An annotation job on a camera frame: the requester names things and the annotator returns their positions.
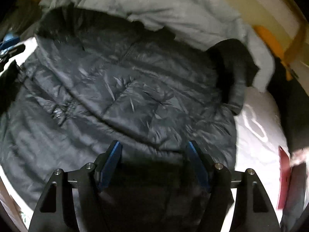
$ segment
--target gray fabric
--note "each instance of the gray fabric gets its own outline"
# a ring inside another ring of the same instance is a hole
[[[40,5],[46,11],[69,3],[129,21],[141,21],[151,30],[167,27],[175,33],[176,39],[200,50],[207,50],[225,39],[239,39],[260,68],[253,86],[260,92],[266,91],[273,74],[274,61],[269,50],[242,21],[240,13],[224,0],[42,0]]]

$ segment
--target red card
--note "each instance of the red card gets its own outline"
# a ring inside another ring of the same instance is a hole
[[[284,209],[286,197],[289,190],[289,181],[291,176],[291,168],[289,163],[289,157],[279,146],[279,156],[280,156],[280,190],[277,209]]]

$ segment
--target gray blanket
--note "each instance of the gray blanket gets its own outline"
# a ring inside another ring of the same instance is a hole
[[[166,27],[177,40],[200,50],[225,39],[239,39],[260,68],[253,82],[260,92],[266,91],[274,72],[273,58],[263,41],[224,0],[42,0],[40,5],[50,10],[70,3],[141,21],[154,31]]]

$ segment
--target black puffer jacket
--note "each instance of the black puffer jacket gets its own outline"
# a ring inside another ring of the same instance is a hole
[[[195,140],[234,168],[233,113],[253,63],[245,47],[227,40],[201,52],[167,30],[73,8],[47,14],[36,38],[21,70],[1,77],[0,163],[19,195],[34,208],[54,169],[79,169],[116,139],[124,166],[112,184],[150,189],[113,191],[109,213],[127,212],[133,231],[194,228],[207,198],[182,149]]]

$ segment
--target metal screw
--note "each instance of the metal screw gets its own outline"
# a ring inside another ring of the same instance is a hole
[[[221,163],[216,163],[216,164],[214,164],[214,167],[215,167],[216,169],[221,170],[221,169],[223,168],[223,165],[222,165]]]
[[[247,172],[248,172],[249,174],[255,174],[255,171],[254,171],[252,168],[248,168],[248,169],[247,169]]]
[[[93,166],[94,166],[94,164],[92,162],[89,162],[89,163],[86,164],[87,169],[92,169]]]
[[[61,168],[58,168],[58,169],[56,169],[55,171],[54,171],[54,174],[55,175],[59,175],[59,174],[61,174],[62,173],[62,169]]]

